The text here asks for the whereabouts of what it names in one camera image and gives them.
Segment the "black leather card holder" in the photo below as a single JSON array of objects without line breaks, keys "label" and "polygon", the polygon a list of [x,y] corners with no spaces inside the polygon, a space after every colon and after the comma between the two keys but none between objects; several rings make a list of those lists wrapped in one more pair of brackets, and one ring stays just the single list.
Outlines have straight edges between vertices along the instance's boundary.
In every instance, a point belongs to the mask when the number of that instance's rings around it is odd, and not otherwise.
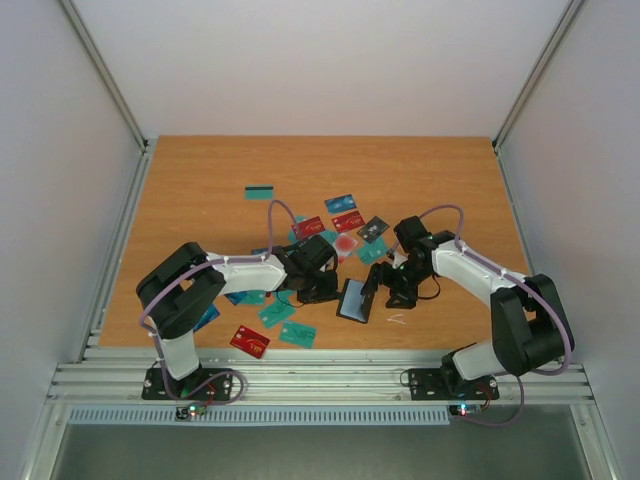
[{"label": "black leather card holder", "polygon": [[347,279],[339,298],[336,311],[338,317],[367,324],[375,296],[375,289],[365,283]]}]

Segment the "red VIP card bottom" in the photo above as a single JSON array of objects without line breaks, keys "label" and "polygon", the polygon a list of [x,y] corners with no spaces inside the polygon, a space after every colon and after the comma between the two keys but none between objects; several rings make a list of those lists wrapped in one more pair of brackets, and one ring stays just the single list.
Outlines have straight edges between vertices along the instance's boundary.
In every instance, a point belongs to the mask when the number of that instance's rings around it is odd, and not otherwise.
[{"label": "red VIP card bottom", "polygon": [[230,340],[230,345],[255,359],[262,359],[270,344],[266,336],[240,325]]}]

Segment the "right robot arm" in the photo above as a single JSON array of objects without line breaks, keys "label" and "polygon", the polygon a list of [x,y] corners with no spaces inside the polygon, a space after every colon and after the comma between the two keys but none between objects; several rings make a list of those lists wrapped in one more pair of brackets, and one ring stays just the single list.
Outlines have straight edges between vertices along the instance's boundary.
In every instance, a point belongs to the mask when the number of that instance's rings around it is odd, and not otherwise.
[{"label": "right robot arm", "polygon": [[394,229],[406,257],[381,262],[370,269],[357,288],[357,311],[368,316],[379,286],[388,288],[389,308],[412,309],[420,299],[419,286],[429,277],[449,279],[489,309],[491,337],[445,355],[440,367],[444,390],[463,396],[477,379],[500,373],[520,377],[544,374],[544,365],[559,359],[563,373],[570,364],[575,341],[553,280],[525,276],[503,268],[468,247],[458,235],[429,232],[417,216]]}]

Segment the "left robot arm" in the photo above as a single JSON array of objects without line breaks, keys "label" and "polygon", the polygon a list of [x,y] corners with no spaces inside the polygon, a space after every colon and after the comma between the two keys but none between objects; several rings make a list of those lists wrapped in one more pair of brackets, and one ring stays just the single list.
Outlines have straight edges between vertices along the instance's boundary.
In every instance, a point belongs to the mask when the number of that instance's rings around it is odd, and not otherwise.
[{"label": "left robot arm", "polygon": [[166,371],[165,384],[179,398],[201,386],[193,329],[217,297],[248,291],[296,291],[300,302],[338,298],[338,254],[321,236],[256,255],[224,256],[196,242],[179,247],[136,286],[149,331]]}]

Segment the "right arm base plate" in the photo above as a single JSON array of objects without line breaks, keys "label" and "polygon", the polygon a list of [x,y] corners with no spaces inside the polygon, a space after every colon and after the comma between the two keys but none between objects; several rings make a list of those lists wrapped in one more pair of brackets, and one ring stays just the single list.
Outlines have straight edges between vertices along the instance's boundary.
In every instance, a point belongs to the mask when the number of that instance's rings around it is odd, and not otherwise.
[{"label": "right arm base plate", "polygon": [[407,371],[408,388],[414,401],[498,400],[497,381],[492,376],[464,380],[457,374],[447,376],[438,368],[413,368]]}]

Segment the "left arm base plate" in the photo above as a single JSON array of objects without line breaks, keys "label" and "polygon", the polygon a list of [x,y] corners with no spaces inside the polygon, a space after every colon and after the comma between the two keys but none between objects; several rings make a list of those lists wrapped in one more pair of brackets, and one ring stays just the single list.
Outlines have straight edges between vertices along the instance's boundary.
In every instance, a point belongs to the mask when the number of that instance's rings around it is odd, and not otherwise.
[{"label": "left arm base plate", "polygon": [[[181,380],[175,380],[167,375],[167,384],[169,390],[179,400],[227,401],[231,398],[234,380],[229,370],[202,367]],[[160,367],[147,370],[141,398],[143,400],[172,400],[166,389]]]}]

